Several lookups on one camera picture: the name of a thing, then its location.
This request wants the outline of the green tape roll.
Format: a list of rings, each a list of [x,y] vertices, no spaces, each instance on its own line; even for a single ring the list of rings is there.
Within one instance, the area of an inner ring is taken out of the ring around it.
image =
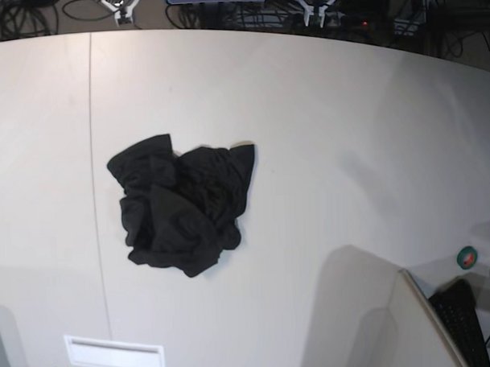
[[[477,249],[471,245],[467,245],[459,251],[456,257],[456,263],[462,270],[469,270],[476,264],[478,257]]]

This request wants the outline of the black t-shirt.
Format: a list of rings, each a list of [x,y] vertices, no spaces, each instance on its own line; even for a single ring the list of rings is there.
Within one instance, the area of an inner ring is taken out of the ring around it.
[[[169,134],[113,156],[107,168],[124,190],[121,223],[130,261],[193,278],[217,264],[222,251],[235,250],[255,161],[253,144],[177,155]]]

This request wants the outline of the white partition panel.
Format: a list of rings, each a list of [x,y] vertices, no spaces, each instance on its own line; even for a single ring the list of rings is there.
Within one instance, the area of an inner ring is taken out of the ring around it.
[[[468,367],[411,274],[353,245],[319,272],[300,367]]]

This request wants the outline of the black power strip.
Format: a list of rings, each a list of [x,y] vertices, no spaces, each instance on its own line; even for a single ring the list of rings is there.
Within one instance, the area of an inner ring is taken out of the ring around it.
[[[340,17],[339,29],[342,31],[386,31],[391,22],[381,16],[355,16],[347,14]]]

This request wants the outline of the black keyboard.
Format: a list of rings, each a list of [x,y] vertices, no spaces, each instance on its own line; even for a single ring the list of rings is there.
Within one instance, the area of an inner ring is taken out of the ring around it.
[[[476,316],[476,300],[466,279],[435,292],[430,304],[469,367],[490,367],[488,350]]]

